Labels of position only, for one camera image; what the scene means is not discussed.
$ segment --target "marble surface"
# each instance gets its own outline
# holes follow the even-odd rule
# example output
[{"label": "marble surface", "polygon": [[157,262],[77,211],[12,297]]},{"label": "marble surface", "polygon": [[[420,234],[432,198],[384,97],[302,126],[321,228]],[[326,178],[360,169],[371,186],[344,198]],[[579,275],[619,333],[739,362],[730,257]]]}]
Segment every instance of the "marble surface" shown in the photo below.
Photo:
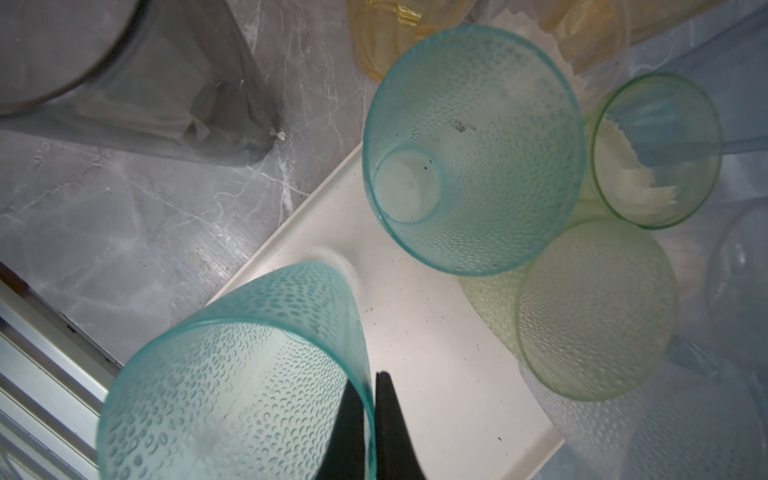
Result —
[{"label": "marble surface", "polygon": [[0,261],[119,362],[205,304],[362,139],[377,85],[344,1],[230,6],[287,135],[253,167],[0,131]]}]

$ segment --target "white tray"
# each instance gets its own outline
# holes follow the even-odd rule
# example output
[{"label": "white tray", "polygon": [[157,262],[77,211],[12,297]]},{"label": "white tray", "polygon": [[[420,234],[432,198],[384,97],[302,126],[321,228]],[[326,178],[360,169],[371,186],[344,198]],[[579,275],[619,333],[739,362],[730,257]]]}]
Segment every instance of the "white tray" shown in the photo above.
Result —
[{"label": "white tray", "polygon": [[331,264],[355,293],[371,375],[392,375],[427,478],[525,480],[562,439],[514,356],[454,276],[410,257],[379,225],[358,146],[211,301],[282,266]]}]

